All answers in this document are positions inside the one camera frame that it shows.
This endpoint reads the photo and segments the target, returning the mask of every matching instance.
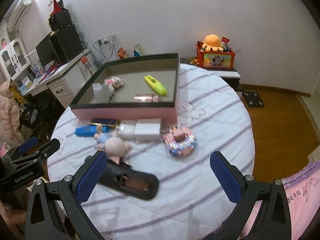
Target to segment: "blue gripper pad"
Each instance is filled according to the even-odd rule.
[[[75,199],[79,204],[86,202],[89,199],[106,166],[106,154],[102,151],[98,151],[75,173],[74,183],[76,184],[73,185],[73,189],[75,188]]]
[[[20,155],[25,154],[28,150],[30,150],[32,147],[36,146],[37,144],[38,144],[38,139],[36,137],[32,137],[25,143],[19,145],[18,154]]]
[[[230,163],[224,158],[226,164],[221,160],[218,154],[220,152],[213,152],[210,156],[210,167],[214,174],[216,175],[220,185],[222,186],[224,192],[226,193],[228,199],[232,203],[239,204],[242,199],[241,187],[236,178],[232,175],[228,166]]]

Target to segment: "power socket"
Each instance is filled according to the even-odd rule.
[[[108,36],[105,36],[105,37],[102,37],[102,38],[100,38],[100,39],[97,39],[97,41],[101,41],[102,44],[103,44],[105,41],[109,41],[109,42],[115,43],[116,39],[117,39],[117,34],[116,34],[116,33],[113,33],[113,34],[110,34],[110,35],[108,35]],[[113,48],[112,44],[108,43],[108,44],[107,44],[107,48],[112,49],[112,48]]]

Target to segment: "red crate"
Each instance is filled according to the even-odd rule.
[[[233,69],[235,53],[232,50],[230,52],[201,51],[202,44],[203,41],[198,41],[196,44],[199,67]]]

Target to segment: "highlighter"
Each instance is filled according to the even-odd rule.
[[[144,80],[148,83],[148,85],[161,96],[165,96],[167,93],[166,88],[154,77],[148,75],[144,77]]]

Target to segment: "screw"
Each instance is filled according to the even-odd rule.
[[[64,181],[70,181],[70,180],[72,180],[72,175],[66,175],[65,177],[64,177]]]
[[[279,179],[276,179],[276,180],[275,180],[275,183],[276,183],[277,185],[281,185],[281,184],[282,184],[282,181],[279,180]]]
[[[42,183],[42,179],[37,179],[36,180],[36,182],[35,182],[35,184],[38,186],[38,185],[40,185]]]
[[[248,180],[248,181],[253,181],[253,179],[254,179],[254,177],[253,177],[252,175],[250,175],[250,174],[247,174],[247,175],[245,176],[245,178],[246,178],[246,180]]]

